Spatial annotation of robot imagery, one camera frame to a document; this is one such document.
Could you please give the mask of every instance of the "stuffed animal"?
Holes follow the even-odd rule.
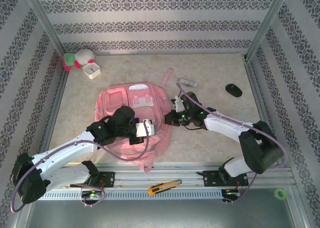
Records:
[[[70,71],[71,66],[75,66],[77,69],[81,65],[91,64],[94,62],[95,54],[89,49],[81,49],[75,54],[66,53],[63,55],[63,67],[65,70]]]

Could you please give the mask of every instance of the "patterned wallpaper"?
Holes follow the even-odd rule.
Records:
[[[320,0],[285,0],[251,63],[312,227],[320,227]]]
[[[44,137],[63,68],[27,0],[0,0],[0,227],[13,215],[10,174],[16,157]]]
[[[273,0],[40,0],[65,48],[245,54]]]

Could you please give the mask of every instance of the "marble floor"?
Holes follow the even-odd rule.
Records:
[[[204,106],[246,122],[260,119],[240,54],[97,56],[95,62],[100,66],[101,74],[93,80],[82,69],[71,69],[50,149],[76,137],[94,122],[95,103],[102,90],[141,81],[158,85],[168,68],[174,68],[164,88],[170,99],[179,93],[176,86],[178,78],[184,78],[198,83],[196,88],[185,90],[193,91]],[[225,91],[229,83],[241,88],[243,95],[240,98]],[[238,143],[219,133],[173,127],[167,151],[155,161],[224,162],[241,153]],[[83,160],[122,162],[103,150],[85,155],[75,162]]]

